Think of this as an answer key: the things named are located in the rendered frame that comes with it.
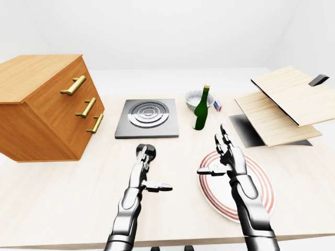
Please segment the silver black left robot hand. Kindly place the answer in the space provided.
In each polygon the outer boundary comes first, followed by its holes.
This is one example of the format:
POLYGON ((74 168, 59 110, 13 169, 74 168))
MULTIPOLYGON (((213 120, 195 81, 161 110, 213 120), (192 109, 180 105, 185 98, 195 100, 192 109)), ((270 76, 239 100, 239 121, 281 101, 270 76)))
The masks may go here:
POLYGON ((147 180, 149 164, 136 160, 130 175, 129 188, 137 188, 141 191, 145 189, 149 192, 172 191, 173 188, 169 184, 147 180))

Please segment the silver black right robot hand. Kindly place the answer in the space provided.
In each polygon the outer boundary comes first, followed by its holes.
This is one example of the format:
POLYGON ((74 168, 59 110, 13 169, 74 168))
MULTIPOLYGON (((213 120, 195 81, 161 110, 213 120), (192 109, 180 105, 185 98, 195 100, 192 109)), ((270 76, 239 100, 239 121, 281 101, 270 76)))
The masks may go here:
POLYGON ((197 170, 199 175, 223 176, 227 174, 230 179, 239 175, 246 175, 247 168, 244 154, 239 148, 228 128, 222 123, 221 134, 215 134, 216 151, 220 155, 220 165, 201 167, 197 170))

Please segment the round black stove knob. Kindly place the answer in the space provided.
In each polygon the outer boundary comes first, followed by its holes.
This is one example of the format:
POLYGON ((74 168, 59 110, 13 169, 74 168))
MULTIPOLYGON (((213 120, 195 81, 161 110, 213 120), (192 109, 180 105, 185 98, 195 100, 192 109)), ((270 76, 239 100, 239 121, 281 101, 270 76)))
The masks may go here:
POLYGON ((151 144, 139 144, 136 148, 137 160, 149 164, 156 157, 156 149, 151 144))

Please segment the flat dark stove plate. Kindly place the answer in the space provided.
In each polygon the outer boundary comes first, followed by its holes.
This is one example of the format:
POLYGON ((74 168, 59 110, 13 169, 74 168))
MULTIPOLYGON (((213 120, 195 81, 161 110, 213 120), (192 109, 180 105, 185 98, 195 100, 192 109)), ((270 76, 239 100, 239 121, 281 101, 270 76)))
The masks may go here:
POLYGON ((116 139, 179 137, 175 99, 127 99, 116 139))

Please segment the flat dark grey sheet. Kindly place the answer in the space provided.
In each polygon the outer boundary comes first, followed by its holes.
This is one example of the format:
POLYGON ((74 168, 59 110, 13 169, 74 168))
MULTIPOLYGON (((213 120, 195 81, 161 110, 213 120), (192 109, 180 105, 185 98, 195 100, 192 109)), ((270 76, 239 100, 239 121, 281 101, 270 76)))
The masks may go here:
POLYGON ((261 123, 258 123, 254 118, 249 120, 242 113, 232 115, 229 119, 245 147, 289 144, 312 146, 307 139, 310 135, 317 135, 317 131, 312 126, 299 129, 293 122, 283 117, 271 119, 268 122, 262 119, 261 123))

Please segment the white plate with red rings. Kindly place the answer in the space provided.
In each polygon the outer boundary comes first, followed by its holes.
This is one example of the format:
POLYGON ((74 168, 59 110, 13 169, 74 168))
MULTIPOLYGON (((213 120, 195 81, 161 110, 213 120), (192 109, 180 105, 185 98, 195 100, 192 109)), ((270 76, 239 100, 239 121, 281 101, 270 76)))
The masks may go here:
MULTIPOLYGON (((261 201, 269 215, 272 215, 276 204, 276 194, 272 182, 265 172, 253 158, 245 155, 247 174, 251 177, 260 196, 261 201)), ((228 175, 211 176, 199 175, 198 184, 207 202, 219 214, 239 223, 236 203, 231 194, 228 175)))

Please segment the plain pale wooden board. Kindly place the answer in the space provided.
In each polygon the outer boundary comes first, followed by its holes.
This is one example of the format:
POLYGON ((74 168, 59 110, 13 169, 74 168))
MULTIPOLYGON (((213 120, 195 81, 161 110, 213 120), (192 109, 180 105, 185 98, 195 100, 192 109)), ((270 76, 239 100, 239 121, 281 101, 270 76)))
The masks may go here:
POLYGON ((321 136, 313 126, 298 127, 261 91, 235 98, 266 146, 277 146, 321 136))

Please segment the green glass bottle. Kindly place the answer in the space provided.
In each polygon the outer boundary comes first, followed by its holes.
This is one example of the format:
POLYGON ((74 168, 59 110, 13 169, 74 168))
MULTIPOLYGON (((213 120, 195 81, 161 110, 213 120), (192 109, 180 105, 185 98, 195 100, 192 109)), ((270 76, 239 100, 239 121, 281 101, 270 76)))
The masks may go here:
POLYGON ((205 84, 202 98, 197 105, 196 109, 194 110, 194 117, 193 117, 193 124, 192 127, 195 130, 202 130, 205 126, 205 122, 208 115, 208 107, 207 107, 207 97, 209 93, 210 85, 205 84))

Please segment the small wooden drawer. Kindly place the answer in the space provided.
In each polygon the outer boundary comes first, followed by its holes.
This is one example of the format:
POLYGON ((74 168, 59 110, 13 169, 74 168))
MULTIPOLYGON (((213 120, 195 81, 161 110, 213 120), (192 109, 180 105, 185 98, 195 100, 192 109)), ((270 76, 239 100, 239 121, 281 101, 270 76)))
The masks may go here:
POLYGON ((71 152, 74 154, 74 159, 79 160, 92 136, 92 133, 86 132, 86 129, 92 129, 95 124, 94 116, 98 116, 103 113, 105 110, 104 105, 101 99, 95 95, 89 98, 81 99, 79 106, 70 113, 70 121, 65 125, 65 141, 68 143, 68 146, 71 152), (90 100, 93 97, 96 98, 96 102, 93 108, 90 110, 86 118, 76 116, 78 112, 82 112, 87 103, 85 100, 90 100))

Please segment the patterned grey white bowl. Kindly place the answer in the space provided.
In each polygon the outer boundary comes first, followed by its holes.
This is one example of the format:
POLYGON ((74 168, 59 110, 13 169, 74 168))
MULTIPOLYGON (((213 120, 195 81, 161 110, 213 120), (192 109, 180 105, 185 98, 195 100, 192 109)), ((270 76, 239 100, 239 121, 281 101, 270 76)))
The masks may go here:
MULTIPOLYGON (((201 101, 202 95, 203 95, 202 90, 191 90, 185 94, 185 102, 191 111, 194 111, 196 109, 196 107, 201 101)), ((215 102, 214 97, 211 94, 208 94, 207 107, 209 108, 211 105, 214 104, 214 102, 215 102)))

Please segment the medium wooden drawer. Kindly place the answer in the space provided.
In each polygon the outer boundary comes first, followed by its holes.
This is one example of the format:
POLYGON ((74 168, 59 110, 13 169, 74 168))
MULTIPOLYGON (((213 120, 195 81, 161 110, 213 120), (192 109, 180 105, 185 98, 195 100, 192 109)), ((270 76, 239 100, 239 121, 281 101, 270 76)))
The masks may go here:
POLYGON ((94 117, 103 112, 104 105, 96 87, 93 81, 87 78, 72 96, 57 93, 54 103, 46 112, 46 117, 58 136, 68 145, 73 145, 76 140, 91 135, 86 130, 95 124, 94 117), (95 103, 88 115, 85 118, 81 117, 79 114, 87 108, 92 98, 96 98, 95 103))

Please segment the pale wooden board dark edge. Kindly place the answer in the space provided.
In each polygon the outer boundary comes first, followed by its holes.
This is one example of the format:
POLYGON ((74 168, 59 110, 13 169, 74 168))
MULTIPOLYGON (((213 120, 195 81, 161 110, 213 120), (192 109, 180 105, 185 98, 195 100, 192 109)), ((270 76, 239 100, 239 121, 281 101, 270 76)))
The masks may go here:
POLYGON ((292 66, 251 78, 299 127, 335 119, 335 88, 325 83, 310 86, 312 80, 292 66))

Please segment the large wooden drawer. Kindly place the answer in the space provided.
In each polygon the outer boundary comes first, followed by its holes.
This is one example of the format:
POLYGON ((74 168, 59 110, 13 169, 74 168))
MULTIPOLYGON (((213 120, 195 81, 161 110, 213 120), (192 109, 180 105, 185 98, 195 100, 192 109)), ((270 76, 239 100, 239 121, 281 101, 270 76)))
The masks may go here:
POLYGON ((84 75, 86 79, 91 79, 83 58, 80 56, 45 83, 35 94, 29 96, 27 103, 38 115, 45 119, 47 124, 51 125, 46 117, 46 112, 54 103, 57 93, 59 93, 60 90, 67 90, 74 83, 73 78, 78 78, 82 75, 84 75))

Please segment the wooden cabinet with drawers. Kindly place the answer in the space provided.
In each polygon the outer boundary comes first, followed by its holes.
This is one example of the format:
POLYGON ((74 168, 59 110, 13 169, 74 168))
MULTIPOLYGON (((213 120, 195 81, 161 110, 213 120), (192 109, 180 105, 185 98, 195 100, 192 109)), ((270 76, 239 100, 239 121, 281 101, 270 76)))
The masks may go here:
POLYGON ((0 153, 17 162, 76 161, 27 98, 80 56, 20 55, 0 64, 0 153))

